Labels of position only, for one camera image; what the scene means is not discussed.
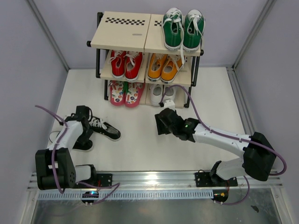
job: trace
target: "red sneaker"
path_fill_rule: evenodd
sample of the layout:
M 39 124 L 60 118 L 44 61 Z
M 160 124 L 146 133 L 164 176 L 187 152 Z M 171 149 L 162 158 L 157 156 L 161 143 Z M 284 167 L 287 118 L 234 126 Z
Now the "red sneaker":
M 112 76 L 122 78 L 125 75 L 125 55 L 123 50 L 112 50 L 108 63 L 112 67 Z
M 142 52 L 128 51 L 126 56 L 126 80 L 128 82 L 134 82 L 138 78 L 143 55 Z

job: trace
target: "sandal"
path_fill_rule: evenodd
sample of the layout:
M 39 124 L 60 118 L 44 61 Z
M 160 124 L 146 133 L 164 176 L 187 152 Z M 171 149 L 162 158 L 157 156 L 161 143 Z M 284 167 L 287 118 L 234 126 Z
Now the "sandal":
M 139 105 L 145 83 L 127 83 L 126 84 L 126 101 L 125 106 L 136 107 Z
M 125 103 L 124 82 L 111 81 L 110 84 L 110 102 L 114 106 L 120 106 Z

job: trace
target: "wooden shelf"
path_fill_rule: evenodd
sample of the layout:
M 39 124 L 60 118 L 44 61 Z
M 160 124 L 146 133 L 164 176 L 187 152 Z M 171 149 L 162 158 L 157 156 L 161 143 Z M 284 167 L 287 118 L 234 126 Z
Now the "wooden shelf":
M 164 15 L 152 14 L 149 22 L 149 30 L 146 38 L 144 52 L 179 55 L 180 51 L 170 51 L 164 46 L 164 36 L 162 32 L 162 21 Z M 193 53 L 187 53 L 187 56 L 200 56 L 200 48 Z
M 148 70 L 149 70 L 149 62 L 147 63 L 147 69 L 145 73 L 145 82 L 149 84 L 161 84 L 161 85 L 174 85 L 179 84 L 185 87 L 191 86 L 191 57 L 186 57 L 186 62 L 184 67 L 178 72 L 176 78 L 173 82 L 169 84 L 163 83 L 161 80 L 158 81 L 150 81 L 148 78 Z
M 151 106 L 150 102 L 150 84 L 148 85 L 147 94 L 146 94 L 146 100 L 145 105 Z M 176 108 L 184 108 L 185 104 L 185 93 L 181 88 L 177 88 L 176 97 L 174 99 L 174 104 Z
M 104 68 L 101 71 L 101 78 L 106 79 L 106 80 L 117 80 L 117 81 L 127 81 L 125 77 L 122 77 L 120 79 L 116 79 L 112 76 L 112 67 L 111 64 L 108 64 L 108 60 L 111 56 L 111 50 L 109 51 Z M 148 61 L 148 53 L 143 54 L 143 60 L 141 64 L 141 68 L 139 70 L 139 76 L 138 79 L 135 81 L 136 83 L 143 83 L 145 79 L 145 74 L 146 74 L 146 67 L 147 67 L 147 61 Z
M 149 23 L 150 14 L 104 12 L 91 47 L 144 52 Z

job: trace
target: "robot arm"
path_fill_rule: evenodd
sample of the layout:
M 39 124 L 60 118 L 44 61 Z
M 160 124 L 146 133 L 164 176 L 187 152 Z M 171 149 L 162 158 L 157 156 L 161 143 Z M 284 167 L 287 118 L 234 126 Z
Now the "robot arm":
M 74 166 L 70 155 L 70 150 L 73 148 L 88 150 L 93 145 L 89 140 L 93 131 L 89 128 L 88 118 L 89 108 L 77 106 L 76 113 L 65 119 L 68 126 L 63 126 L 63 130 L 65 128 L 68 129 L 65 135 L 62 136 L 63 132 L 60 132 L 48 149 L 37 151 L 36 176 L 39 189 L 57 188 L 53 172 L 51 171 L 53 168 L 51 156 L 55 145 L 57 145 L 55 150 L 55 169 L 61 188 L 74 188 L 75 183 L 79 181 L 88 180 L 93 182 L 96 178 L 96 170 L 93 165 Z
M 276 156 L 262 147 L 244 142 L 231 140 L 219 136 L 204 128 L 197 119 L 182 119 L 174 110 L 171 100 L 166 101 L 164 108 L 155 115 L 158 134 L 172 133 L 181 140 L 206 143 L 227 150 L 239 158 L 231 161 L 218 161 L 210 172 L 213 183 L 217 186 L 220 182 L 232 177 L 249 175 L 254 179 L 266 181 L 269 177 Z M 265 136 L 255 132 L 252 136 L 229 133 L 209 127 L 220 133 L 235 136 L 240 139 L 255 141 L 272 148 Z

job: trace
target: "black metal frame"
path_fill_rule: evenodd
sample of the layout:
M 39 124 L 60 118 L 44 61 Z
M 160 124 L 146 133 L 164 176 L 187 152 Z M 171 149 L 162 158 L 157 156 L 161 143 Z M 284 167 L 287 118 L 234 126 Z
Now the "black metal frame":
M 97 27 L 99 26 L 103 15 L 104 14 L 100 13 L 100 12 L 97 14 Z M 91 44 L 91 41 L 87 41 L 87 46 L 88 47 L 91 47 L 90 44 Z M 201 50 L 200 56 L 202 56 L 203 54 L 204 54 L 204 50 Z M 188 89 L 188 92 L 189 92 L 190 95 L 191 95 L 192 87 L 196 86 L 200 56 L 193 56 L 192 57 L 191 86 Z M 101 76 L 101 74 L 100 74 L 100 49 L 97 49 L 95 76 L 97 78 L 101 78 L 100 77 Z M 105 80 L 104 99 L 108 100 L 108 80 Z M 190 99 L 188 98 L 187 103 L 184 104 L 184 107 L 188 108 L 189 104 L 190 104 Z

